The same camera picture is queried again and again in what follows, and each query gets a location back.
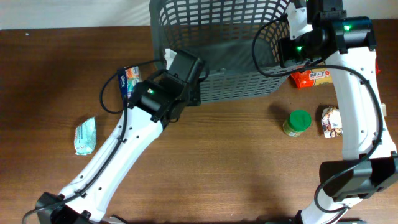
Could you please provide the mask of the grey plastic shopping basket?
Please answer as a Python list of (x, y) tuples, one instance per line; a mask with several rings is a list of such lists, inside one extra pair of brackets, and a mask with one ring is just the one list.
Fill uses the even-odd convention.
[(287, 22), (266, 22), (287, 11), (288, 0), (151, 0), (152, 45), (156, 58), (165, 50), (186, 50), (203, 59), (210, 71), (201, 76), (201, 102), (210, 103), (269, 95), (285, 82), (278, 41), (289, 37)]

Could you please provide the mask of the green lid jar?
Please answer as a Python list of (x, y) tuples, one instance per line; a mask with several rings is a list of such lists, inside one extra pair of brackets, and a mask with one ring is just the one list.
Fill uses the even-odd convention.
[(311, 125), (312, 118), (305, 110), (294, 110), (284, 121), (282, 129), (290, 137), (299, 137)]

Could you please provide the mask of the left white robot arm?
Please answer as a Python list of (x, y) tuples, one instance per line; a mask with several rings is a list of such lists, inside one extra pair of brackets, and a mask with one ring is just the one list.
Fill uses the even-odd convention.
[(169, 123), (179, 120), (193, 103), (208, 71), (206, 62), (178, 50), (166, 68), (137, 83), (123, 100), (117, 126), (88, 165), (59, 194), (43, 193), (35, 208), (22, 218), (37, 215), (40, 223), (101, 223), (126, 174), (144, 150)]

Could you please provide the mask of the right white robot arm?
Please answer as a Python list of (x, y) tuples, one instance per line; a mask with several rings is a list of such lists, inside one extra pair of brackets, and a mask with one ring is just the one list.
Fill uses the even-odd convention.
[(341, 1), (290, 1), (290, 35), (280, 63), (314, 62), (330, 71), (343, 128), (343, 158), (320, 166), (313, 202), (297, 223), (336, 223), (350, 208), (397, 182), (397, 150), (383, 117), (376, 81), (376, 38), (366, 16), (348, 17)]

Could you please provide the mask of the light green wet wipes pack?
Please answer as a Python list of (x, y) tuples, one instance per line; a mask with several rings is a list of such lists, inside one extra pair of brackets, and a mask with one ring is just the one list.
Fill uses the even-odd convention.
[(96, 146), (95, 118), (89, 118), (75, 129), (74, 148), (75, 154), (85, 156), (91, 154)]

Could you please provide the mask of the Kleenex tissue multipack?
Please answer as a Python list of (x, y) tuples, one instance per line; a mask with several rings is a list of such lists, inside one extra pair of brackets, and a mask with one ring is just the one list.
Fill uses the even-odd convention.
[(141, 82), (141, 74), (138, 66), (124, 67), (117, 71), (119, 89), (122, 99), (130, 97), (135, 85)]

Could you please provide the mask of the red spaghetti package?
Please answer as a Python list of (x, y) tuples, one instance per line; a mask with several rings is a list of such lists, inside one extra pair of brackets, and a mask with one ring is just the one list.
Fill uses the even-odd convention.
[(290, 76), (298, 89), (333, 83), (331, 72), (325, 68), (296, 72)]

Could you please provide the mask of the crumpled beige snack bag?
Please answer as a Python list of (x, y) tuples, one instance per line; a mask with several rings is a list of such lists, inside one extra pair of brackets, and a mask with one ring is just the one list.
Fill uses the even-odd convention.
[[(351, 115), (348, 116), (349, 121), (343, 122), (341, 119), (341, 113), (335, 105), (320, 105), (317, 108), (317, 119), (320, 120), (323, 135), (325, 138), (335, 138), (343, 135), (343, 126), (351, 125)], [(370, 118), (365, 114), (358, 119), (357, 128), (355, 129), (362, 138), (365, 138), (370, 134), (373, 139), (377, 137), (377, 115), (374, 113), (370, 114)]]

